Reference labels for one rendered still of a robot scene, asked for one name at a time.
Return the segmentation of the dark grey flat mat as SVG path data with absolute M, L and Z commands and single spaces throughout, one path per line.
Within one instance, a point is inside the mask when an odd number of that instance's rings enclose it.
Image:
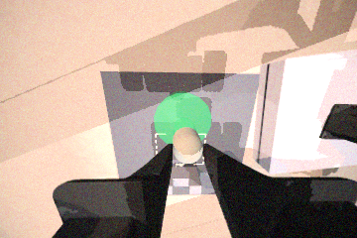
M 100 71 L 119 179 L 149 162 L 167 143 L 156 129 L 157 107 L 170 94 L 186 91 L 200 97 L 211 114 L 208 144 L 242 163 L 259 87 L 260 73 Z M 215 194 L 203 155 L 197 167 L 201 194 Z

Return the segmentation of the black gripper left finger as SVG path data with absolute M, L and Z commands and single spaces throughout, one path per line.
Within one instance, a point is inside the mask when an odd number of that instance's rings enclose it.
M 173 167 L 173 144 L 127 178 L 74 178 L 57 185 L 53 200 L 68 218 L 133 216 L 139 238 L 161 238 Z

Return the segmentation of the green glass bottle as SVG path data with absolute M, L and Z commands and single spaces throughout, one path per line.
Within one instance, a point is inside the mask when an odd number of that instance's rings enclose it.
M 186 91 L 168 95 L 157 107 L 155 129 L 167 144 L 173 144 L 175 157 L 184 164 L 199 160 L 203 152 L 201 140 L 211 127 L 207 104 Z

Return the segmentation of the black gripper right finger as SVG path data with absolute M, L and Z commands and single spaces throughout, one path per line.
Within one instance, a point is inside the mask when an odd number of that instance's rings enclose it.
M 352 179 L 270 177 L 208 144 L 202 154 L 231 238 L 272 238 L 288 202 L 357 201 Z

